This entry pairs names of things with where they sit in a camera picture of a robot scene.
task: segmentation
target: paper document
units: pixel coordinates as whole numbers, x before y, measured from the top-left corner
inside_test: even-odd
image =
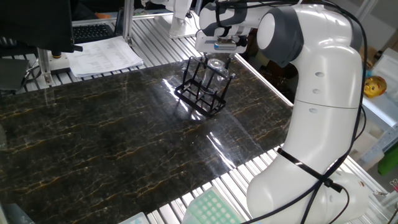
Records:
[[[142,65],[142,59],[123,37],[79,45],[83,47],[82,52],[67,53],[70,69],[78,78]]]

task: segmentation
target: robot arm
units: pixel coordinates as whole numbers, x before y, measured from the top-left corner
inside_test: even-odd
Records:
[[[243,6],[258,3],[242,3]],[[351,147],[362,92],[361,33],[347,17],[322,5],[244,9],[205,6],[196,48],[201,52],[243,53],[246,36],[258,28],[257,44],[264,56],[281,67],[292,63],[299,74],[289,132],[273,163],[249,184],[248,208],[260,217],[291,202],[325,174]],[[368,209],[368,190],[355,175],[335,172],[330,178],[349,194],[349,204],[337,219],[345,223]],[[300,223],[310,201],[306,196],[291,207],[260,221]],[[330,223],[345,207],[347,195],[322,185],[305,223]]]

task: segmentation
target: black wire rack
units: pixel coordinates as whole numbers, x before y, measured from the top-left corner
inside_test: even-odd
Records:
[[[191,61],[194,60],[198,62],[198,65],[195,69],[195,73],[193,74],[192,78],[187,80],[187,74],[192,64]],[[230,76],[226,76],[225,74],[221,73],[219,70],[211,68],[207,66],[207,57],[204,56],[202,58],[195,58],[190,57],[188,59],[187,67],[184,71],[182,84],[174,90],[174,94],[178,96],[182,101],[186,104],[190,105],[193,109],[197,110],[199,113],[203,114],[204,116],[210,118],[214,116],[216,113],[220,112],[225,107],[225,94],[228,90],[229,84],[231,80],[235,77],[235,74]],[[228,64],[230,63],[231,59],[228,58],[225,68],[228,69]],[[198,76],[198,71],[200,67],[204,69],[210,69],[213,71],[210,81],[206,86],[202,85],[202,79]],[[215,75],[219,75],[227,80],[227,83],[222,91],[215,91],[214,93],[209,93],[206,91],[212,80],[216,79]]]

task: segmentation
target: black marble surface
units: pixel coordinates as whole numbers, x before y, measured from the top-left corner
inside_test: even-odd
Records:
[[[0,98],[0,202],[36,223],[119,223],[283,143],[291,108],[237,60],[206,119],[184,62]]]

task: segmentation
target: keyboard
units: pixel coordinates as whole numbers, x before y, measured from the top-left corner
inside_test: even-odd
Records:
[[[114,37],[115,34],[109,25],[95,24],[73,27],[75,44],[104,40]]]

